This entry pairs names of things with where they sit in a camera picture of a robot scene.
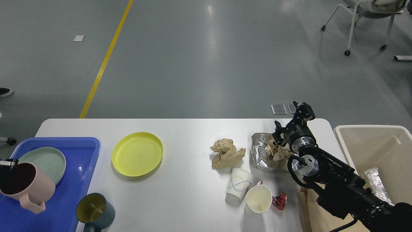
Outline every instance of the plate rim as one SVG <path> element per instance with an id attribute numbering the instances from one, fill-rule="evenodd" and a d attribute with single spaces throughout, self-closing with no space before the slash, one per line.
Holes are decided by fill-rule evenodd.
<path id="1" fill-rule="evenodd" d="M 39 148 L 33 149 L 33 150 L 27 152 L 26 154 L 22 155 L 18 160 L 19 160 L 19 163 L 20 163 L 20 159 L 21 159 L 22 157 L 24 157 L 25 155 L 29 154 L 30 152 L 33 152 L 33 151 L 39 150 L 39 149 L 50 149 L 50 148 L 51 148 L 51 150 L 57 151 L 57 153 L 59 154 L 59 156 L 60 156 L 60 157 L 63 157 L 63 161 L 64 161 L 64 169 L 63 169 L 63 172 L 62 172 L 60 178 L 59 178 L 57 181 L 55 181 L 55 185 L 57 185 L 57 184 L 61 181 L 61 179 L 63 178 L 64 173 L 66 173 L 66 166 L 67 166 L 66 156 L 65 156 L 65 155 L 63 154 L 63 152 L 61 152 L 59 149 L 57 149 L 57 148 L 55 148 L 55 147 L 39 147 Z"/>
<path id="2" fill-rule="evenodd" d="M 160 145 L 161 145 L 161 147 L 160 147 L 161 155 L 160 155 L 159 162 L 156 164 L 156 166 L 155 166 L 153 169 L 149 170 L 149 171 L 146 172 L 146 173 L 138 174 L 138 175 L 125 174 L 124 172 L 122 172 L 121 170 L 119 170 L 119 169 L 116 167 L 115 163 L 118 165 L 118 162 L 117 162 L 117 161 L 115 162 L 115 160 L 116 160 L 115 158 L 118 156 L 119 150 L 120 150 L 120 148 L 122 147 L 122 144 L 124 144 L 126 141 L 128 141 L 128 140 L 136 137 L 136 136 L 132 136 L 132 135 L 141 135 L 141 134 L 149 134 L 150 136 L 156 138 L 156 139 L 158 140 L 158 142 L 160 143 Z M 162 143 L 162 141 L 159 139 L 159 137 L 155 136 L 154 134 L 152 134 L 152 133 L 150 133 L 150 132 L 144 132 L 144 131 L 134 132 L 134 133 L 131 133 L 131 134 L 126 135 L 125 137 L 123 137 L 123 138 L 115 145 L 115 147 L 113 148 L 113 152 L 112 152 L 112 165 L 113 165 L 113 167 L 116 169 L 116 171 L 117 171 L 118 173 L 122 174 L 122 175 L 129 176 L 129 177 L 143 176 L 143 175 L 146 175 L 146 174 L 150 173 L 150 172 L 153 171 L 157 166 L 159 166 L 159 164 L 161 163 L 161 161 L 162 161 L 162 159 L 163 159 L 163 149 L 164 149 L 164 148 L 163 148 L 163 143 Z"/>

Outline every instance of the yellow plate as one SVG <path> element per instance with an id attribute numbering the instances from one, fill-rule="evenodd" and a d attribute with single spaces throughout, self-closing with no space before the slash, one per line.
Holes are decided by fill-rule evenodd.
<path id="1" fill-rule="evenodd" d="M 123 175 L 141 176 L 155 169 L 162 157 L 162 142 L 153 134 L 137 132 L 120 140 L 113 150 L 112 163 Z"/>

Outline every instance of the dark green mug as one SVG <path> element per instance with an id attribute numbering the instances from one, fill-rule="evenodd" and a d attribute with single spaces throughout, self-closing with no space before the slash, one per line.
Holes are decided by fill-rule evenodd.
<path id="1" fill-rule="evenodd" d="M 115 219 L 115 208 L 100 193 L 91 193 L 83 197 L 77 204 L 77 219 L 84 223 L 83 232 L 89 232 L 94 228 L 100 232 L 108 227 Z"/>

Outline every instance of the green plate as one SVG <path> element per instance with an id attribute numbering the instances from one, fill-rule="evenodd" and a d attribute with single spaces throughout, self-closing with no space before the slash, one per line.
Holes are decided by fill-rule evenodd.
<path id="1" fill-rule="evenodd" d="M 54 147 L 41 147 L 27 152 L 19 163 L 31 162 L 58 184 L 66 171 L 66 158 Z"/>

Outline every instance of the blue tray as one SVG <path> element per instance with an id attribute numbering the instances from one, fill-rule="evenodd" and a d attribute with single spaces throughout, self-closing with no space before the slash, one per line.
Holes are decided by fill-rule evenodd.
<path id="1" fill-rule="evenodd" d="M 39 147 L 54 147 L 66 157 L 66 172 L 46 202 L 46 210 L 34 214 L 12 198 L 0 194 L 0 231 L 75 231 L 76 206 L 89 188 L 99 156 L 100 142 L 93 137 L 37 137 L 22 141 L 11 158 L 18 159 Z"/>

